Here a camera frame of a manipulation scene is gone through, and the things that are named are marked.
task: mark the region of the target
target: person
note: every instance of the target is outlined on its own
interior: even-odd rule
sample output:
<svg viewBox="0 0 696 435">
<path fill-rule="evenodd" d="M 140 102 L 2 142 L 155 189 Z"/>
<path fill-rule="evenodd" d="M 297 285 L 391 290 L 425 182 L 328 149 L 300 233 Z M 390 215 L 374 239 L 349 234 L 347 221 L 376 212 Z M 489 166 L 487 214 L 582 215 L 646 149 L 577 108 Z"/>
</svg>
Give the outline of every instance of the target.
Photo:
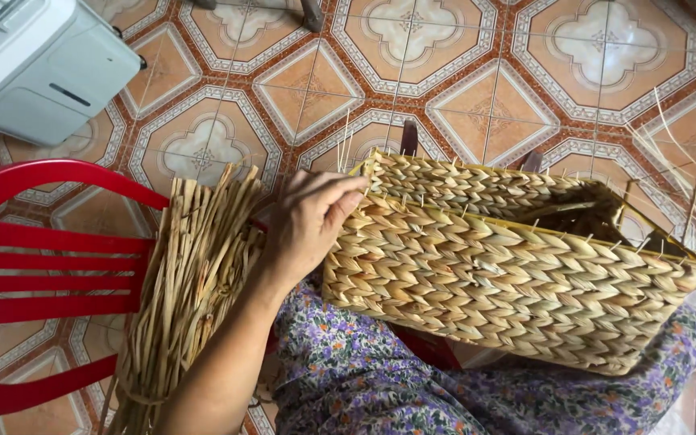
<svg viewBox="0 0 696 435">
<path fill-rule="evenodd" d="M 696 369 L 696 310 L 685 304 L 624 376 L 427 365 L 384 322 L 325 305 L 319 272 L 309 275 L 366 186 L 362 177 L 295 173 L 263 255 L 154 433 L 238 433 L 272 324 L 285 368 L 273 394 L 281 434 L 648 434 Z"/>
</svg>

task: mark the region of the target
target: woven basket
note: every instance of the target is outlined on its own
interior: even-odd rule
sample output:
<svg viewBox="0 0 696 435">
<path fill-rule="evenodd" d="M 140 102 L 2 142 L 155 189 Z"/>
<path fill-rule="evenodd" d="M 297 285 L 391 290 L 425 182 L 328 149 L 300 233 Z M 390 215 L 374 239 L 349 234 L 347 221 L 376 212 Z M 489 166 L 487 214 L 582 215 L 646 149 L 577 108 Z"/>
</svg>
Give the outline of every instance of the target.
<svg viewBox="0 0 696 435">
<path fill-rule="evenodd" d="M 371 192 L 325 262 L 338 307 L 622 375 L 696 288 L 696 256 L 660 229 L 665 253 L 631 247 L 629 204 L 597 181 L 382 153 L 361 168 Z"/>
</svg>

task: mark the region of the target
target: basket rim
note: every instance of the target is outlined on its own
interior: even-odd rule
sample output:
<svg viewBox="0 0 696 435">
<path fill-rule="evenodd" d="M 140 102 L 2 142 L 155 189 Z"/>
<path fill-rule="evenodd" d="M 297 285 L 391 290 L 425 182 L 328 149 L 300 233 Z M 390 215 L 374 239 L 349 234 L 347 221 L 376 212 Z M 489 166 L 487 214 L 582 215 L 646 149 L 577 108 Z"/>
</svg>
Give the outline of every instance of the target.
<svg viewBox="0 0 696 435">
<path fill-rule="evenodd" d="M 383 153 L 383 152 L 377 150 L 377 148 L 375 148 L 375 152 L 374 152 L 371 156 L 367 157 L 365 160 L 362 160 L 361 162 L 359 162 L 358 164 L 356 164 L 356 165 L 353 167 L 353 169 L 349 172 L 349 174 L 355 176 L 357 173 L 359 173 L 359 171 L 361 170 L 362 167 L 364 167 L 365 165 L 367 165 L 368 163 L 370 163 L 371 161 L 373 161 L 373 159 L 375 158 L 375 155 L 391 155 L 391 154 L 390 154 L 390 153 Z M 437 162 L 437 163 L 441 163 L 440 160 L 426 159 L 425 157 L 418 157 L 418 156 L 415 156 L 415 155 L 402 155 L 402 156 L 403 156 L 404 158 L 406 158 L 406 159 L 416 159 L 416 160 L 423 160 L 423 161 L 428 161 L 428 162 Z M 514 173 L 514 174 L 535 174 L 535 175 L 539 175 L 538 173 L 529 173 L 529 172 L 520 171 L 520 170 L 504 170 L 504 169 L 497 169 L 497 168 L 493 168 L 493 167 L 490 167 L 490 166 L 479 165 L 479 164 L 463 163 L 460 167 L 487 169 L 487 170 L 491 170 L 491 171 L 494 171 L 494 170 L 501 170 L 501 171 L 506 172 L 506 173 Z M 561 180 L 574 180 L 573 177 L 568 177 L 568 176 L 549 176 L 549 177 L 558 178 L 558 179 L 561 179 Z M 677 255 L 664 254 L 664 253 L 654 252 L 654 251 L 650 251 L 650 250 L 646 250 L 646 249 L 641 249 L 641 252 L 645 252 L 645 253 L 648 253 L 648 254 L 655 254 L 654 256 L 656 256 L 657 258 L 663 258 L 663 259 L 669 259 L 669 260 L 677 260 L 677 261 L 685 260 L 685 261 L 693 262 L 693 263 L 696 264 L 696 253 L 694 253 L 694 251 L 692 251 L 691 249 L 686 248 L 681 242 L 679 242 L 678 240 L 676 240 L 675 237 L 673 237 L 673 236 L 670 235 L 668 232 L 666 232 L 665 230 L 663 230 L 662 228 L 660 228 L 660 227 L 659 227 L 657 224 L 655 224 L 653 221 L 651 221 L 645 214 L 643 214 L 642 212 L 636 210 L 636 209 L 633 207 L 632 204 L 630 204 L 630 203 L 624 201 L 624 199 L 623 199 L 622 197 L 620 197 L 620 196 L 614 194 L 614 192 L 613 192 L 611 189 L 609 189 L 608 186 L 606 186 L 605 184 L 603 184 L 603 183 L 602 183 L 601 181 L 599 181 L 599 180 L 594 180 L 594 179 L 591 179 L 591 178 L 578 178 L 578 181 L 580 181 L 580 182 L 583 181 L 583 180 L 584 180 L 585 182 L 589 182 L 589 183 L 597 183 L 597 184 L 600 184 L 600 185 L 603 186 L 604 188 L 608 189 L 609 193 L 611 193 L 615 198 L 619 199 L 619 202 L 621 202 L 624 206 L 628 207 L 631 211 L 637 213 L 637 214 L 641 217 L 641 219 L 643 219 L 644 222 L 646 222 L 646 223 L 648 223 L 649 225 L 651 225 L 651 227 L 652 227 L 652 229 L 653 229 L 654 231 L 659 232 L 659 233 L 665 238 L 666 241 L 671 242 L 672 244 L 676 245 L 680 250 L 684 251 L 684 252 L 687 254 L 688 257 L 679 257 L 679 256 L 677 256 Z M 364 193 L 364 197 L 367 197 L 367 196 L 383 197 L 383 195 L 381 195 L 381 194 L 379 194 L 379 193 L 370 192 L 370 191 L 369 191 L 369 188 L 367 188 L 367 190 L 364 191 L 363 193 Z M 389 197 L 385 197 L 384 200 L 385 200 L 385 201 L 392 200 L 392 201 L 394 201 L 394 202 L 398 202 L 398 203 L 400 203 L 400 204 L 402 204 L 402 205 L 405 205 L 405 204 L 402 202 L 402 200 L 399 200 L 399 199 L 397 199 L 396 197 L 390 197 L 390 198 L 389 198 Z M 609 247 L 615 246 L 615 243 L 604 242 L 604 241 L 598 240 L 598 239 L 596 239 L 596 238 L 586 238 L 586 237 L 583 237 L 583 236 L 580 236 L 580 235 L 576 235 L 576 234 L 561 233 L 561 232 L 557 232 L 557 231 L 555 231 L 555 230 L 548 230 L 548 229 L 546 229 L 546 228 L 539 228 L 539 227 L 533 227 L 533 226 L 528 225 L 528 224 L 521 224 L 521 223 L 519 223 L 519 222 L 505 221 L 505 220 L 503 220 L 503 219 L 498 219 L 498 218 L 495 218 L 495 217 L 483 216 L 482 214 L 474 214 L 474 213 L 469 213 L 469 212 L 466 212 L 466 213 L 457 213 L 457 212 L 454 212 L 454 211 L 452 211 L 452 210 L 450 210 L 450 209 L 445 209 L 445 208 L 442 208 L 442 207 L 435 207 L 435 206 L 433 206 L 433 205 L 431 205 L 431 204 L 429 204 L 429 203 L 423 204 L 423 207 L 431 208 L 431 209 L 434 209 L 434 210 L 439 210 L 439 211 L 442 212 L 442 213 L 447 213 L 447 214 L 450 214 L 450 215 L 456 215 L 456 216 L 458 216 L 458 217 L 460 217 L 460 218 L 462 218 L 462 217 L 464 217 L 464 216 L 469 216 L 470 218 L 480 219 L 480 220 L 482 220 L 483 222 L 489 222 L 489 223 L 491 223 L 491 224 L 494 224 L 494 225 L 497 225 L 497 226 L 500 226 L 500 227 L 503 227 L 503 228 L 520 228 L 520 229 L 524 229 L 524 230 L 531 231 L 531 232 L 543 232 L 543 233 L 550 234 L 550 235 L 554 235 L 554 236 L 558 236 L 558 237 L 569 236 L 569 237 L 579 238 L 579 239 L 581 239 L 581 240 L 583 240 L 583 241 L 586 241 L 586 242 L 588 242 L 588 243 L 596 243 L 596 244 L 600 244 L 600 245 L 602 245 L 602 246 L 609 246 Z M 623 245 L 623 244 L 621 244 L 621 245 L 620 245 L 620 248 L 624 248 L 624 249 L 627 249 L 627 250 L 629 250 L 629 251 L 636 252 L 637 254 L 640 253 L 640 252 L 638 252 L 638 248 L 635 248 L 634 246 Z"/>
</svg>

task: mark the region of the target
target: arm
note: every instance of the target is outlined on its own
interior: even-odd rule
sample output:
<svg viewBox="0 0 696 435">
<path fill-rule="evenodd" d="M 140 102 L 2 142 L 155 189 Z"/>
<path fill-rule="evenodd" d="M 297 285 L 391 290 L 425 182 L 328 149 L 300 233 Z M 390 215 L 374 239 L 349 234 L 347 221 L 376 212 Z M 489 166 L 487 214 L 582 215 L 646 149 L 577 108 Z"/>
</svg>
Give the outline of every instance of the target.
<svg viewBox="0 0 696 435">
<path fill-rule="evenodd" d="M 155 432 L 236 433 L 254 392 L 270 326 L 284 298 L 326 256 L 367 179 L 295 173 L 265 251 L 217 332 L 163 406 Z"/>
</svg>

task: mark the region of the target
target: white air cooler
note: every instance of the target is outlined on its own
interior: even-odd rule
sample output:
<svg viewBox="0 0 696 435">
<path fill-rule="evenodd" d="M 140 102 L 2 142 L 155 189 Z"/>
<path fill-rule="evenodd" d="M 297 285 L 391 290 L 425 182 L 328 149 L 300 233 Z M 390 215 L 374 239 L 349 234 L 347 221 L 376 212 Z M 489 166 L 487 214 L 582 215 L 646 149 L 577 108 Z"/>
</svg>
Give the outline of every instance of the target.
<svg viewBox="0 0 696 435">
<path fill-rule="evenodd" d="M 77 0 L 0 0 L 0 132 L 55 146 L 139 72 L 139 55 Z"/>
</svg>

